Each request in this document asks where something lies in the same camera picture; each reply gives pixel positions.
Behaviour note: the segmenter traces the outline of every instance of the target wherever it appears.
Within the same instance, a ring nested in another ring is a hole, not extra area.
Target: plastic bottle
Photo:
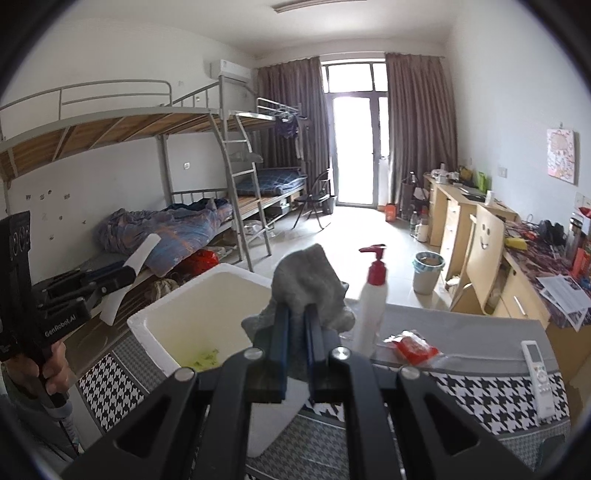
[[[410,236],[415,236],[418,224],[418,213],[416,211],[413,212],[413,215],[410,217]]]
[[[359,314],[353,328],[353,350],[368,357],[374,352],[377,333],[384,320],[388,297],[388,283],[386,282],[388,270],[382,262],[385,248],[384,244],[380,244],[359,250],[360,252],[372,252],[376,258],[369,267],[367,283],[363,286],[359,296]]]

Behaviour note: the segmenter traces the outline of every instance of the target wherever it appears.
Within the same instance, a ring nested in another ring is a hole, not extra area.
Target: blue checkered blanket
[[[299,168],[262,168],[258,170],[261,195],[273,196],[303,187],[307,176]],[[253,196],[255,188],[250,176],[236,185],[236,191],[241,196]]]

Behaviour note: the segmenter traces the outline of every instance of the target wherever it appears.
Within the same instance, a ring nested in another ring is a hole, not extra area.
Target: wooden bed slats
[[[222,121],[218,115],[215,115],[215,121],[218,128],[221,128]],[[266,128],[272,125],[267,119],[252,117],[242,118],[242,123],[246,129]],[[228,130],[238,130],[232,116],[228,120]],[[153,113],[152,110],[144,115],[114,116],[74,123],[12,144],[9,148],[3,148],[3,144],[8,141],[0,142],[0,176],[4,181],[11,181],[19,175],[61,158],[120,142],[162,134],[209,131],[211,125],[208,114],[194,112]]]

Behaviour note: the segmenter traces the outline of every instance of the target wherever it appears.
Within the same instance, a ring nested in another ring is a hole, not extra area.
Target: air conditioner remote
[[[554,394],[538,343],[534,340],[524,340],[521,348],[525,356],[527,368],[530,370],[531,389],[534,394],[540,420],[554,416]]]

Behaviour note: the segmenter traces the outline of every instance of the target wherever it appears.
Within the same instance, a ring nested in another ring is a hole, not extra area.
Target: floor
[[[320,217],[323,225],[330,222],[320,231],[316,218],[312,215],[306,220],[306,217],[302,216],[294,230],[291,228],[296,221],[295,213],[276,222],[271,238],[273,255],[270,257],[262,238],[251,243],[251,258],[256,273],[272,278],[284,256],[318,243],[324,247],[326,257],[339,278],[350,284],[347,298],[357,299],[367,279],[368,268],[375,259],[373,254],[360,253],[359,248],[385,244],[388,303],[434,310],[449,308],[451,298],[443,288],[441,278],[430,296],[417,295],[413,291],[413,258],[417,252],[434,249],[410,236],[408,222],[397,220],[393,224],[386,223],[384,214],[377,210],[337,207],[332,217]]]

